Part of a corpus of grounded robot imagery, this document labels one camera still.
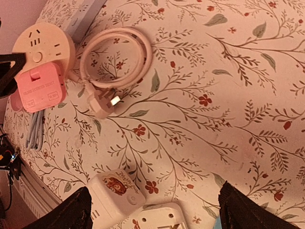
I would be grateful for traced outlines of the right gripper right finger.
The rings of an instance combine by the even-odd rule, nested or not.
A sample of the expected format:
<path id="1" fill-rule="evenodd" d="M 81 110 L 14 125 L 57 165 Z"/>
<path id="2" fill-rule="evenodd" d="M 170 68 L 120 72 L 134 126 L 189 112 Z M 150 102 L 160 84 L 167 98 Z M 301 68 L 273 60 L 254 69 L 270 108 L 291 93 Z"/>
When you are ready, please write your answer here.
<path id="1" fill-rule="evenodd" d="M 257 205 L 228 181 L 218 195 L 223 229 L 296 229 L 297 226 Z"/>

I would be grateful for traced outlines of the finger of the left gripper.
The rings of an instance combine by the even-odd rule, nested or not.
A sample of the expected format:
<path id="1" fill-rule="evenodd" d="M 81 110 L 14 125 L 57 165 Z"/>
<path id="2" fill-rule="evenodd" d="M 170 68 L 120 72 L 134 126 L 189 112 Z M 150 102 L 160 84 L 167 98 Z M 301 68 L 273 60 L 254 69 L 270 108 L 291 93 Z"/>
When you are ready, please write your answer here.
<path id="1" fill-rule="evenodd" d="M 7 97 L 17 90 L 15 76 L 26 64 L 26 53 L 0 55 L 0 96 Z"/>

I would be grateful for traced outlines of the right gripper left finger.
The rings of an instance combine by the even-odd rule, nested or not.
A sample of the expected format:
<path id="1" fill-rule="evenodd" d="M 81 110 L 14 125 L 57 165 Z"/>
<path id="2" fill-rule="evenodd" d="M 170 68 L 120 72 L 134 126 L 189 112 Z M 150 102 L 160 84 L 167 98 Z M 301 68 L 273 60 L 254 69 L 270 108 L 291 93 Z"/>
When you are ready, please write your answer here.
<path id="1" fill-rule="evenodd" d="M 27 229 L 91 229 L 92 198 L 87 187 L 81 187 L 54 210 L 26 226 Z"/>

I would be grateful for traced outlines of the pink square plug adapter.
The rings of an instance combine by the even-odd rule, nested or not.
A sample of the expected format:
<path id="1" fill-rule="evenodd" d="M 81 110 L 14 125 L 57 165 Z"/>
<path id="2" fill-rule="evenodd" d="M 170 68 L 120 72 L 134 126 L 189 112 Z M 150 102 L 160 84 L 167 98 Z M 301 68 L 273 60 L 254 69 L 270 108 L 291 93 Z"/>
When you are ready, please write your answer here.
<path id="1" fill-rule="evenodd" d="M 63 73 L 54 62 L 23 72 L 16 82 L 22 105 L 29 113 L 56 106 L 66 97 Z"/>

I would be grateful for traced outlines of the white cube socket adapter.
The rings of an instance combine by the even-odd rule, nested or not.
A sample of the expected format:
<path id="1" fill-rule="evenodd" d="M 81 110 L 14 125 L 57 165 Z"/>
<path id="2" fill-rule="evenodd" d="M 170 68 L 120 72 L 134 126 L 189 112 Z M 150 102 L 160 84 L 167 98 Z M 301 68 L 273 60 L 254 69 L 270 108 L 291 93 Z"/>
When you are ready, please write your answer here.
<path id="1" fill-rule="evenodd" d="M 123 169 L 96 174 L 86 185 L 94 229 L 108 229 L 141 209 L 146 198 Z"/>

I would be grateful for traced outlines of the white plug adapter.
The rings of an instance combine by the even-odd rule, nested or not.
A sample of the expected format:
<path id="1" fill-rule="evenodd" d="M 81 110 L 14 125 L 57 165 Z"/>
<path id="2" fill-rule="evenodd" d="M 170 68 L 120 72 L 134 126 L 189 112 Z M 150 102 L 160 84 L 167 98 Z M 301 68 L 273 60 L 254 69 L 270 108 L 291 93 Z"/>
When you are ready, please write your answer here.
<path id="1" fill-rule="evenodd" d="M 181 207 L 174 202 L 144 207 L 132 219 L 133 229 L 188 229 Z"/>

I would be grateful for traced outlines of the light blue power strip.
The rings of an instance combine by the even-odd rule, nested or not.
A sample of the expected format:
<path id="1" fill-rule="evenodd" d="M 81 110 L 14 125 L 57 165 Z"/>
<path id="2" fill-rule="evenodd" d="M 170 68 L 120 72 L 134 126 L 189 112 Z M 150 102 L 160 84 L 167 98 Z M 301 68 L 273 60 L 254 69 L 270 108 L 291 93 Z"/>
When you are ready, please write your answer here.
<path id="1" fill-rule="evenodd" d="M 69 22 L 66 32 L 75 44 L 80 44 L 90 25 L 107 0 L 84 0 Z"/>

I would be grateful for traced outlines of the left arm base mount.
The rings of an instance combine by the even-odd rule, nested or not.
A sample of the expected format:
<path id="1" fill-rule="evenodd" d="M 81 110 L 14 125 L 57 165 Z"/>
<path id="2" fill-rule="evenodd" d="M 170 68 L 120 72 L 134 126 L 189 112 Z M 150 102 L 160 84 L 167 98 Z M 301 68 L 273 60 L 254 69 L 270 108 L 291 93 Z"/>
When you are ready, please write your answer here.
<path id="1" fill-rule="evenodd" d="M 7 134 L 0 135 L 0 170 L 9 171 L 10 176 L 19 180 L 21 176 L 22 160 L 20 157 L 20 149 L 15 148 Z"/>

